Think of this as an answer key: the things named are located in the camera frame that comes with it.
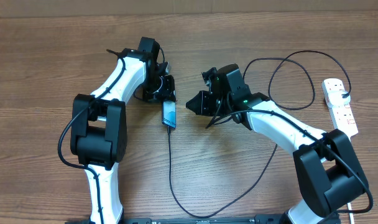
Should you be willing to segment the blue Galaxy smartphone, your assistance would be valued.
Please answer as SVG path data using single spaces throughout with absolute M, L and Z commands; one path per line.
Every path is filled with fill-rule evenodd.
M 162 123 L 170 128 L 176 128 L 176 105 L 174 101 L 162 103 Z

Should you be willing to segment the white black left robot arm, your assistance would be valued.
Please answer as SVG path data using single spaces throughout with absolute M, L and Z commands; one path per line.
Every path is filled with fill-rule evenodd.
M 84 169 L 91 194 L 92 212 L 87 223 L 121 223 L 118 167 L 127 146 L 126 106 L 138 88 L 142 101 L 162 104 L 162 124 L 176 127 L 176 96 L 170 65 L 160 44 L 142 37 L 137 49 L 116 53 L 117 65 L 109 78 L 89 95 L 73 100 L 71 153 Z

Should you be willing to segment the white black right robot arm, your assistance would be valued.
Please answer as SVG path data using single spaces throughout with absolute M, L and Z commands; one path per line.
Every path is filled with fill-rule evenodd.
M 295 164 L 302 201 L 286 211 L 281 223 L 320 223 L 362 194 L 369 184 L 350 138 L 341 130 L 313 128 L 282 111 L 262 93 L 251 93 L 237 64 L 202 74 L 207 91 L 186 103 L 197 115 L 225 117 L 263 134 L 288 152 Z

